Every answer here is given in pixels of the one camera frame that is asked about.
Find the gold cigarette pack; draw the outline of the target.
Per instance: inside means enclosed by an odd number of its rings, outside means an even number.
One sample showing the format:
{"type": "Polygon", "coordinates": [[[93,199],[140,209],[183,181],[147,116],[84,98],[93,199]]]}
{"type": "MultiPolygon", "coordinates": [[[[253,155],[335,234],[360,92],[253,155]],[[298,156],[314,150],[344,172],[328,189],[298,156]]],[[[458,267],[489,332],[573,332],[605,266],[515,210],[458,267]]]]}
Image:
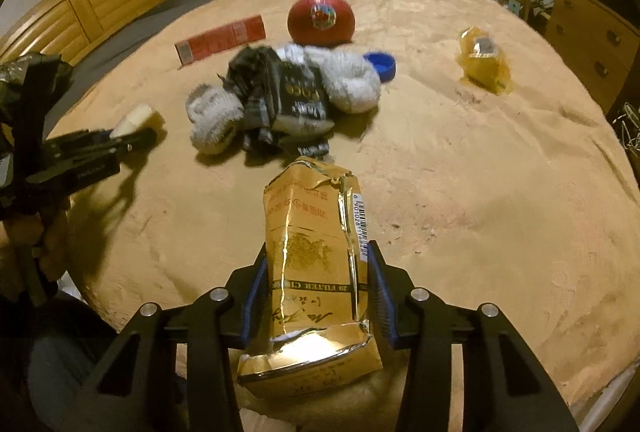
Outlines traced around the gold cigarette pack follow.
{"type": "Polygon", "coordinates": [[[258,398],[345,386],[382,368],[368,314],[368,228],[352,171],[300,157],[264,189],[270,338],[244,355],[258,398]]]}

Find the blue bottle cap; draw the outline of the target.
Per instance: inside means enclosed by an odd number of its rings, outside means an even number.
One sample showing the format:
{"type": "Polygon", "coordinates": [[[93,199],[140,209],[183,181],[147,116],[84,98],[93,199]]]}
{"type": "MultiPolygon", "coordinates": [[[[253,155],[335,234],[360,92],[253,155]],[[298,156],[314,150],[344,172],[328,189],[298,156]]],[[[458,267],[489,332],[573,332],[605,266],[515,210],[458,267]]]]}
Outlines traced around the blue bottle cap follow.
{"type": "Polygon", "coordinates": [[[382,84],[390,82],[396,76],[396,60],[386,52],[368,52],[363,57],[372,64],[382,84]]]}

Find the black garbage bag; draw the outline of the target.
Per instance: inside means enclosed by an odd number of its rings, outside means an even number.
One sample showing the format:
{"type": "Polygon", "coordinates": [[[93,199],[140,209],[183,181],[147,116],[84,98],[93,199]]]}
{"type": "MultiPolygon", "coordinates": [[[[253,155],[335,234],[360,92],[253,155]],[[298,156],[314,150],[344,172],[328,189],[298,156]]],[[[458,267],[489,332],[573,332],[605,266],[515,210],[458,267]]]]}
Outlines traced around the black garbage bag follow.
{"type": "Polygon", "coordinates": [[[28,52],[1,65],[1,122],[14,129],[44,120],[70,88],[74,67],[60,55],[28,52]]]}

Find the wooden headboard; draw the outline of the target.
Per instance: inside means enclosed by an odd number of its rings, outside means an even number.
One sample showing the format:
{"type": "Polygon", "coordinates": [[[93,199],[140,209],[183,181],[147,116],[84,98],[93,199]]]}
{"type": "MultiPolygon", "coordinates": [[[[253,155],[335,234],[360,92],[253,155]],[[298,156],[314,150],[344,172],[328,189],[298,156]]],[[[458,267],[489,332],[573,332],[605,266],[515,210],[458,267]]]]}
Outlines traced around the wooden headboard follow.
{"type": "Polygon", "coordinates": [[[1,61],[29,52],[75,65],[132,21],[167,0],[41,0],[1,38],[1,61]]]}

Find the grey fuzzy sock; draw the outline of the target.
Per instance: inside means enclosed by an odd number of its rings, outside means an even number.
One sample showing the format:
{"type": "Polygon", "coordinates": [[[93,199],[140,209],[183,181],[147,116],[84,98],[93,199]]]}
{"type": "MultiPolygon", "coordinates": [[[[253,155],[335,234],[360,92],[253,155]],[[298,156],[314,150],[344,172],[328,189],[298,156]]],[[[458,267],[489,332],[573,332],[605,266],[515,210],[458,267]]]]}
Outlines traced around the grey fuzzy sock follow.
{"type": "Polygon", "coordinates": [[[323,158],[334,116],[372,111],[381,90],[374,65],[354,52],[299,44],[245,47],[219,87],[200,85],[186,99],[191,143],[200,154],[217,156],[240,137],[252,156],[323,158]]]}

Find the red rectangular carton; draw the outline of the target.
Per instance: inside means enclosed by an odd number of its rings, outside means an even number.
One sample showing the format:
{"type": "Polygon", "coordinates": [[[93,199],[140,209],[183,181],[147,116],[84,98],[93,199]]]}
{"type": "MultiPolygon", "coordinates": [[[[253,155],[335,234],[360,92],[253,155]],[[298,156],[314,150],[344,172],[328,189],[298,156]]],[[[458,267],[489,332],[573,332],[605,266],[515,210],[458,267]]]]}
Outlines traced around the red rectangular carton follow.
{"type": "Polygon", "coordinates": [[[210,55],[261,41],[266,38],[264,21],[260,15],[222,25],[175,43],[182,65],[204,60],[210,55]]]}

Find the black crumpled wrapper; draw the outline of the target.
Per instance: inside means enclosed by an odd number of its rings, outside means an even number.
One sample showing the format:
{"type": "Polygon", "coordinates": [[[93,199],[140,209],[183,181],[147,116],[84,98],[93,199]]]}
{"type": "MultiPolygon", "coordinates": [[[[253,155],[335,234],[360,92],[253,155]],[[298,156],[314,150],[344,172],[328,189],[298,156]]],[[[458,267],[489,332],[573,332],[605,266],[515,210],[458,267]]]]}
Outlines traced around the black crumpled wrapper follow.
{"type": "Polygon", "coordinates": [[[222,84],[242,104],[247,154],[315,159],[329,154],[326,135],[334,120],[317,66],[285,61],[271,47],[245,47],[229,62],[222,84]]]}

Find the red apple with sticker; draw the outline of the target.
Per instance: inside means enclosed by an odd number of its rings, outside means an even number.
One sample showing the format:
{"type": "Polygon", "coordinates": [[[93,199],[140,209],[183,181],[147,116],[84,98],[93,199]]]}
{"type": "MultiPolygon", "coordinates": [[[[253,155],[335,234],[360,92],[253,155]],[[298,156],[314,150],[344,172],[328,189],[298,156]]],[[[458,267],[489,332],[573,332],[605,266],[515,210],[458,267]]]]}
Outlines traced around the red apple with sticker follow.
{"type": "Polygon", "coordinates": [[[355,28],[354,11],[345,0],[298,0],[288,11],[288,33],[300,46],[348,44],[355,28]]]}

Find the yellow plastic snack wrapper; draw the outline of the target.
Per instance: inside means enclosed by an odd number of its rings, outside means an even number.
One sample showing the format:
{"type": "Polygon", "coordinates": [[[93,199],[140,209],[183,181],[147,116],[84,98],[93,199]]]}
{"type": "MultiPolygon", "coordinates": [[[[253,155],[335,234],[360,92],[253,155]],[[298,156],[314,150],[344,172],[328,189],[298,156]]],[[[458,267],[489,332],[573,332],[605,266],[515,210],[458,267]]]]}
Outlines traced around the yellow plastic snack wrapper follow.
{"type": "Polygon", "coordinates": [[[474,85],[494,94],[512,90],[506,55],[485,30],[471,26],[460,34],[457,62],[474,85]]]}

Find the wooden chest of drawers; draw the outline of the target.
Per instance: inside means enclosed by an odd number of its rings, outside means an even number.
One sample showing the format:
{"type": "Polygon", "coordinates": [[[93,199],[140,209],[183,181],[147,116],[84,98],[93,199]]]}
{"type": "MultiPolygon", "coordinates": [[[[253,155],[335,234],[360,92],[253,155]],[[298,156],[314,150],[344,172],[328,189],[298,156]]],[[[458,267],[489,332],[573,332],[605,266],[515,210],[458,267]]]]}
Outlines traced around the wooden chest of drawers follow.
{"type": "Polygon", "coordinates": [[[598,0],[553,0],[544,38],[608,118],[639,100],[639,29],[598,0]]]}

